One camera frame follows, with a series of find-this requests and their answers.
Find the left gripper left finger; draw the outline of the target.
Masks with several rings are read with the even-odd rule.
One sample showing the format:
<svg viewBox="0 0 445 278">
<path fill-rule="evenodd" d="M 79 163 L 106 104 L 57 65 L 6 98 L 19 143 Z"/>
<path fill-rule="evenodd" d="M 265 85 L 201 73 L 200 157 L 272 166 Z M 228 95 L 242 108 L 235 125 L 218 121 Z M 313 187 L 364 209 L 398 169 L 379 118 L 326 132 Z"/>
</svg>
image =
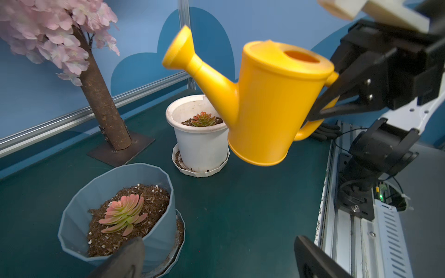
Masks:
<svg viewBox="0 0 445 278">
<path fill-rule="evenodd" d="M 141 278 L 144 257 L 143 240 L 136 237 L 92 271 L 88 278 Z"/>
</svg>

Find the yellow plastic watering can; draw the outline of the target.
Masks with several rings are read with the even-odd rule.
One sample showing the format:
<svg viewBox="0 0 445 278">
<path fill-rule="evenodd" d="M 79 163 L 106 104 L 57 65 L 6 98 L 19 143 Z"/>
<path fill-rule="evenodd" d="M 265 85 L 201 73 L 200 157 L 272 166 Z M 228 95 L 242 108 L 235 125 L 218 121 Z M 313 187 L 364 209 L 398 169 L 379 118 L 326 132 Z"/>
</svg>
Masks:
<svg viewBox="0 0 445 278">
<path fill-rule="evenodd" d="M 177 34 L 162 64 L 191 75 L 226 123 L 231 150 L 257 166 L 280 163 L 293 142 L 321 125 L 306 118 L 322 89 L 339 77 L 323 56 L 267 40 L 243 47 L 239 80 L 233 83 L 198 57 L 188 27 Z"/>
</svg>

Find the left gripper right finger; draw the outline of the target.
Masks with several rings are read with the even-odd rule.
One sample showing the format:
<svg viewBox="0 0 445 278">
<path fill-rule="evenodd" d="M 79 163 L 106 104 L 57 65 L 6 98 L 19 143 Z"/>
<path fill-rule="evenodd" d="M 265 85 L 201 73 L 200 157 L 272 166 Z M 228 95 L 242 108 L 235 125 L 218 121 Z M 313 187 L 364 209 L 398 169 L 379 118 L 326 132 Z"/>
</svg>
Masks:
<svg viewBox="0 0 445 278">
<path fill-rule="evenodd" d="M 297 236 L 294 253 L 301 278 L 352 278 L 306 236 Z"/>
</svg>

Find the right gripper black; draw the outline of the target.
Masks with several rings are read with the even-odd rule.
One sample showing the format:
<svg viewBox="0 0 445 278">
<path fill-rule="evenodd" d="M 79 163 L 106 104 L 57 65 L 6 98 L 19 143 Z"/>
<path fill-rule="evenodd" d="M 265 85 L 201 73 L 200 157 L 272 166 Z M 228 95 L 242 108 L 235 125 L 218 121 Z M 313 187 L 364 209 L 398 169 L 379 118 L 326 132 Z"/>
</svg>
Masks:
<svg viewBox="0 0 445 278">
<path fill-rule="evenodd" d="M 445 36 L 360 20 L 341 38 L 330 60 L 339 77 L 316 100 L 309 122 L 437 99 Z"/>
</svg>

